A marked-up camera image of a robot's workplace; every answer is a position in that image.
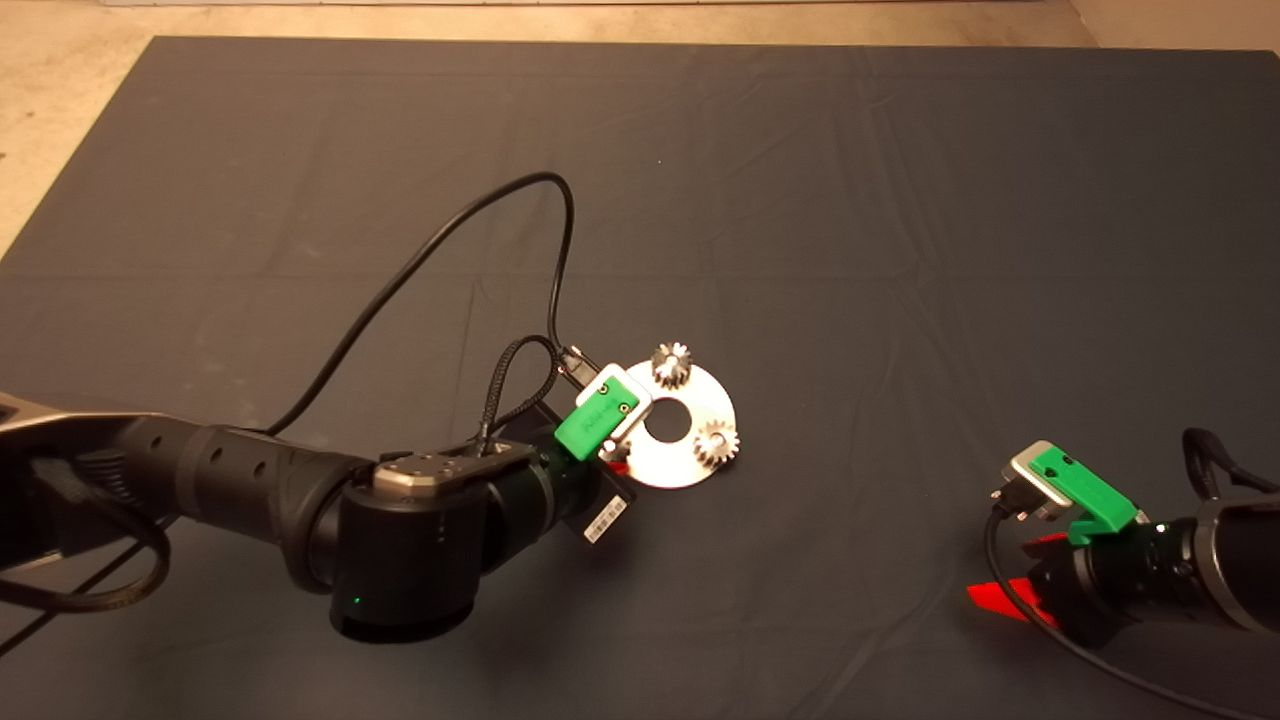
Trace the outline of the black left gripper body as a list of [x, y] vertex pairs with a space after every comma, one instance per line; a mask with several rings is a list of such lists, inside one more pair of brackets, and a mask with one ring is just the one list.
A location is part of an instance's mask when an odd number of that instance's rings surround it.
[[637, 498], [608, 462], [580, 460], [564, 447], [556, 437], [562, 421], [547, 405], [535, 405], [497, 428], [495, 442], [531, 452], [515, 474], [495, 480], [499, 546], [530, 546], [558, 527], [600, 546]]

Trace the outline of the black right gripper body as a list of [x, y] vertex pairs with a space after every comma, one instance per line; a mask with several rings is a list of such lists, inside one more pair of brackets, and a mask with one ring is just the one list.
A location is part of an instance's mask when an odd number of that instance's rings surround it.
[[1134, 621], [1108, 603], [1091, 575], [1085, 552], [1071, 546], [1050, 557], [1030, 557], [1030, 583], [1041, 607], [1066, 638], [1101, 650]]

